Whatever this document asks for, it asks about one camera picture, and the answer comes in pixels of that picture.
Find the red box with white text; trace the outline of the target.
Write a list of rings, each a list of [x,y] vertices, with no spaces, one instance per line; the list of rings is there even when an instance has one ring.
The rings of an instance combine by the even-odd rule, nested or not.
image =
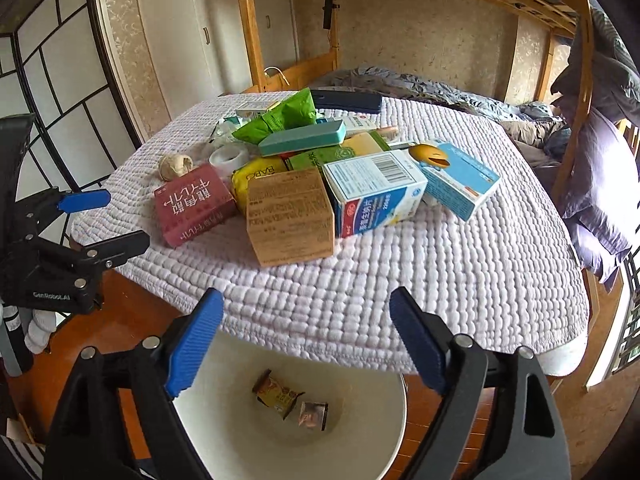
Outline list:
[[[163,239],[171,248],[193,240],[238,212],[231,192],[208,162],[157,188],[154,206]]]

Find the yellow peanut biscuit packet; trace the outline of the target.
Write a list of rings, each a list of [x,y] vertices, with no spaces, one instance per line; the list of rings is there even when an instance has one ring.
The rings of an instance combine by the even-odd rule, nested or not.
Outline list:
[[[252,393],[257,401],[276,411],[282,419],[286,419],[295,408],[297,400],[304,394],[303,391],[294,390],[283,385],[275,378],[271,370],[265,370],[256,380]]]

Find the white blue medicine box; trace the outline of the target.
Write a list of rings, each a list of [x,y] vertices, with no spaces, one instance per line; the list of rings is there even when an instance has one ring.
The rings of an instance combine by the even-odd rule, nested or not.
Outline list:
[[[412,218],[427,187],[425,174],[401,150],[329,162],[322,174],[341,238]]]

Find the brown cardboard box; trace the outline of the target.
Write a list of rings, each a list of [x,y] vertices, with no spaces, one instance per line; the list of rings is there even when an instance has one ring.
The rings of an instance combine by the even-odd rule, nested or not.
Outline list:
[[[316,168],[251,180],[245,218],[250,244],[263,268],[334,253],[334,212]]]

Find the white round trash bin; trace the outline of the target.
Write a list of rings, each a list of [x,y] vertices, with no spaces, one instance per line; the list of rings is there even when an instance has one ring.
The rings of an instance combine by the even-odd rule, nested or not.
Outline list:
[[[324,403],[326,424],[308,428],[258,401],[269,372],[302,402]],[[215,479],[381,479],[405,434],[404,378],[321,363],[219,333],[176,411]]]

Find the black framed folding screen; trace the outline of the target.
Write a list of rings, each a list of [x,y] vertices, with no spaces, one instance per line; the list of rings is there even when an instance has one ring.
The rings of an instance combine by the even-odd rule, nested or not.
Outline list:
[[[140,146],[107,58],[98,0],[37,0],[2,34],[1,113],[35,117],[18,198],[99,190]]]

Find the black white striped cloth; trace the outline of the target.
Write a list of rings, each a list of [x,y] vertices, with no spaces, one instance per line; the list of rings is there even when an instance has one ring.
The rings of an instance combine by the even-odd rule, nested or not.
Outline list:
[[[40,480],[46,449],[42,445],[1,437],[1,480]]]

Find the clear tape roll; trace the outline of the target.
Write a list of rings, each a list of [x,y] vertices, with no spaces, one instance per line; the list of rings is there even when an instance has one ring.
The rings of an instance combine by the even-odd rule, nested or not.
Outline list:
[[[250,153],[243,145],[232,143],[216,148],[208,161],[219,177],[226,178],[250,161]]]

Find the yellow tissue pack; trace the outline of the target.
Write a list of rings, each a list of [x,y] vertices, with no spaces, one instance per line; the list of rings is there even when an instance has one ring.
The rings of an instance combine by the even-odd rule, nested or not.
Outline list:
[[[250,180],[280,174],[280,172],[285,172],[286,170],[288,170],[288,167],[278,156],[257,157],[242,168],[235,170],[231,177],[232,194],[242,214],[246,213]]]

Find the purple hanging bedding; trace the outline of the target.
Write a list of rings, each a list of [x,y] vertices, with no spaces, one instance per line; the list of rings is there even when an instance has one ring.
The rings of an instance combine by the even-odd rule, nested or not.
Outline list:
[[[637,240],[639,170],[616,124],[639,123],[639,71],[597,0],[590,0],[594,52],[591,108],[560,199],[580,265],[607,289]]]

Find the green yellow medicine box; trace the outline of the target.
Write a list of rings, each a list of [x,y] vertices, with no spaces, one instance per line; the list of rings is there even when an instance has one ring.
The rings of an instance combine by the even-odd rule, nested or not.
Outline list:
[[[314,148],[300,152],[285,159],[288,170],[304,170],[321,167],[329,162],[354,158],[364,155],[382,153],[390,150],[390,146],[375,130],[360,132],[346,139],[342,144]]]

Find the green plastic bag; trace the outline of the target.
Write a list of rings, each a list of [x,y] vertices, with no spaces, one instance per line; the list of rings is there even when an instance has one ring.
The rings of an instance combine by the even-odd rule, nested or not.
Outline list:
[[[273,133],[313,125],[316,118],[314,99],[306,88],[236,129],[232,136],[241,142],[258,145]]]

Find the grey rumpled blanket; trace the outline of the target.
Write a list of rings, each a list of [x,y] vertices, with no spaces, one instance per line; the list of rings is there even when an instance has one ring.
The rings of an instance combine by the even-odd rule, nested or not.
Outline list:
[[[435,104],[496,122],[508,137],[526,148],[536,148],[556,162],[566,151],[570,126],[562,115],[544,102],[506,102],[460,90],[418,75],[397,73],[380,66],[334,70],[316,79],[314,88],[378,93],[390,98]]]

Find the white red small box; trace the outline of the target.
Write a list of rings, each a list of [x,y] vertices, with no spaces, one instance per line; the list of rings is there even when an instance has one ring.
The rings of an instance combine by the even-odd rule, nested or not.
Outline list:
[[[358,133],[374,131],[378,128],[371,119],[364,116],[346,115],[342,117],[334,117],[334,120],[343,123],[346,138]]]

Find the dark blue flat case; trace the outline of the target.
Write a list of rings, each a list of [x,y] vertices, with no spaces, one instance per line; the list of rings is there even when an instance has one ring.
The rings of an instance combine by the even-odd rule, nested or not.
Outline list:
[[[382,108],[382,96],[375,93],[310,90],[314,105],[322,110],[346,110],[346,112],[378,114]]]

